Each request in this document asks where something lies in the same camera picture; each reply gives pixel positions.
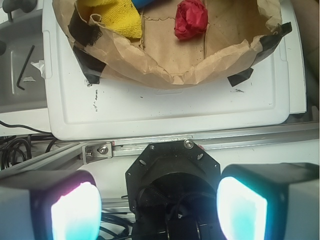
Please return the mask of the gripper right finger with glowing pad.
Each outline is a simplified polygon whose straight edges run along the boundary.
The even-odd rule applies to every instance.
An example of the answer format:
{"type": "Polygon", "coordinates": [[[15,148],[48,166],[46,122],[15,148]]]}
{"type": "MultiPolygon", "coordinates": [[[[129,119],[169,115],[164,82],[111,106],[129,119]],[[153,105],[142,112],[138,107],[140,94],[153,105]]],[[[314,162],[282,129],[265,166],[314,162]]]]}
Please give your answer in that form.
{"type": "Polygon", "coordinates": [[[318,240],[320,167],[230,164],[222,171],[216,205],[228,240],[318,240]]]}

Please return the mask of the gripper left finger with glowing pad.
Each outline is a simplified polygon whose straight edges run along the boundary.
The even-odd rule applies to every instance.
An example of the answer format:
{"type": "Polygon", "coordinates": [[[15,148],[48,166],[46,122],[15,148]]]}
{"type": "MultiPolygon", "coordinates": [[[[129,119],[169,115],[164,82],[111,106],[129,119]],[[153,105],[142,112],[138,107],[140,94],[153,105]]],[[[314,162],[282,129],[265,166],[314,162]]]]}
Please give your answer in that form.
{"type": "Polygon", "coordinates": [[[85,170],[2,170],[2,240],[95,240],[102,199],[85,170]]]}

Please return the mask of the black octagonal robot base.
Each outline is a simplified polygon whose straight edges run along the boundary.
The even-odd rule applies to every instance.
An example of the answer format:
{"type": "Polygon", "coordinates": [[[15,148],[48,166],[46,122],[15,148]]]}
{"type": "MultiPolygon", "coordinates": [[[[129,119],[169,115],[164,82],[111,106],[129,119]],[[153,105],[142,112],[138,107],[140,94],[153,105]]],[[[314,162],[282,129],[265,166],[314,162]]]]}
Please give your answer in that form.
{"type": "Polygon", "coordinates": [[[125,173],[132,239],[224,239],[216,206],[220,179],[220,164],[203,149],[145,149],[125,173]]]}

